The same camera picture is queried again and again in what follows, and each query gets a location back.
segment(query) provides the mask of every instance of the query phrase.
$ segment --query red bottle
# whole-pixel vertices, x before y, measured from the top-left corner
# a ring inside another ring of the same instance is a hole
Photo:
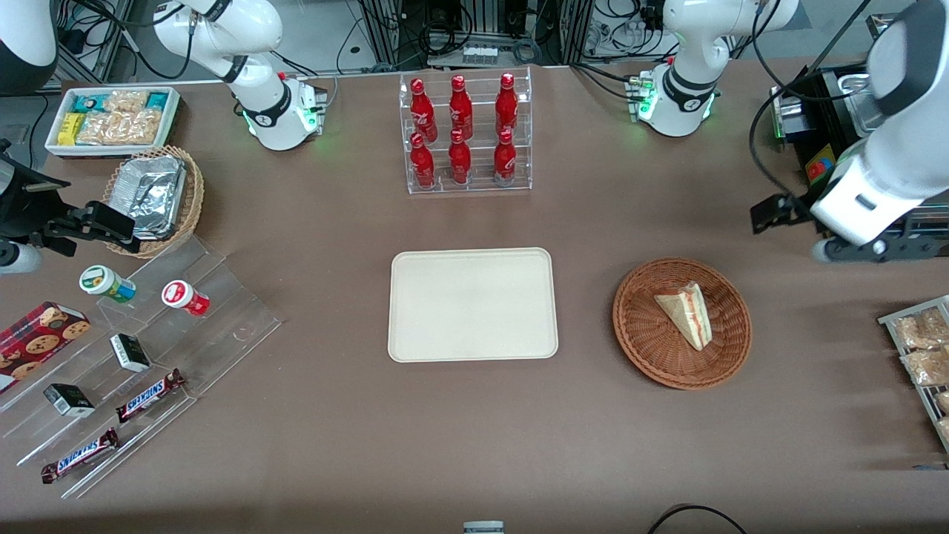
[[[438,139],[438,128],[435,126],[435,108],[432,101],[425,94],[425,84],[419,78],[412,80],[412,122],[416,131],[425,137],[426,143],[434,143]]]
[[[504,128],[513,131],[517,127],[517,95],[514,94],[514,75],[509,72],[501,75],[501,92],[497,93],[494,113],[497,115],[497,135],[501,135]]]
[[[448,103],[452,114],[452,129],[459,128],[465,139],[475,134],[475,115],[472,110],[472,97],[465,90],[465,77],[452,77],[452,100]]]
[[[510,187],[514,183],[514,161],[517,159],[517,149],[511,143],[514,134],[510,128],[504,128],[497,137],[501,143],[494,149],[494,182],[501,187]]]
[[[413,132],[409,141],[412,143],[409,159],[412,160],[412,170],[415,171],[419,187],[422,189],[435,187],[435,160],[432,158],[432,152],[425,146],[425,138],[420,133]]]
[[[467,185],[471,181],[472,151],[465,143],[464,132],[460,128],[452,130],[448,158],[452,161],[452,180],[458,185]]]

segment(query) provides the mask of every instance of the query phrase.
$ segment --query red cookie box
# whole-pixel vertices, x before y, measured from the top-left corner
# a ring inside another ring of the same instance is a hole
[[[85,315],[55,302],[44,302],[0,332],[0,393],[36,371],[89,327]]]

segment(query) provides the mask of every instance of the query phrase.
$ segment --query round wicker basket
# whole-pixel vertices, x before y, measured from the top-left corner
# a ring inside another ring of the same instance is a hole
[[[181,193],[181,205],[178,208],[177,219],[175,221],[175,233],[163,241],[142,241],[141,247],[136,254],[122,250],[122,248],[106,243],[105,246],[114,253],[125,256],[140,257],[150,259],[158,255],[159,252],[172,246],[178,241],[187,238],[194,232],[197,226],[197,220],[201,217],[201,203],[204,201],[204,177],[201,176],[201,169],[192,157],[176,146],[163,146],[161,148],[152,148],[132,156],[129,160],[141,158],[157,158],[158,156],[175,156],[181,159],[188,166],[188,174],[185,177],[185,188]],[[102,201],[108,203],[112,196],[112,188],[115,186],[116,177],[119,175],[119,168],[112,173],[112,179],[105,186],[105,193],[102,195]]]
[[[712,342],[696,351],[653,296],[694,280],[712,323]],[[647,376],[680,390],[712,388],[748,358],[752,320],[738,290],[708,265],[682,257],[650,261],[623,279],[613,300],[613,328],[626,356]]]

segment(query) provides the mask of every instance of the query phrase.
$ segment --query brown table surface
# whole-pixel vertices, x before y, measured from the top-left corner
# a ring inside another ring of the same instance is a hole
[[[746,147],[769,86],[755,63],[729,66],[685,139],[631,124],[568,68],[532,74],[534,189],[476,199],[406,193],[398,75],[344,79],[325,135],[286,153],[248,135],[225,86],[179,86],[175,143],[207,181],[198,234],[286,323],[80,500],[0,445],[0,531],[644,532],[679,503],[751,532],[947,531],[949,473],[910,470],[939,442],[876,323],[949,293],[944,260],[823,265],[807,225],[752,236],[748,209],[773,192]],[[790,154],[762,152],[792,180]],[[50,157],[46,172],[83,203],[115,165]],[[553,358],[389,359],[396,254],[521,246],[553,257]],[[664,256],[709,263],[748,303],[752,352],[721,387],[653,383],[614,338],[623,275]],[[89,309],[85,266],[139,265],[99,243],[45,257],[39,276],[0,278],[0,324],[43,299]],[[729,529],[689,515],[664,531]]]

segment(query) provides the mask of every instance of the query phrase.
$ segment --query yogurt cup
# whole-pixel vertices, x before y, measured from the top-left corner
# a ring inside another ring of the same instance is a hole
[[[191,315],[201,316],[211,307],[207,295],[199,293],[184,280],[173,280],[161,290],[161,301],[172,308],[179,308]]]
[[[135,282],[126,280],[104,265],[93,265],[79,276],[79,287],[90,295],[108,296],[116,302],[128,302],[135,296]]]

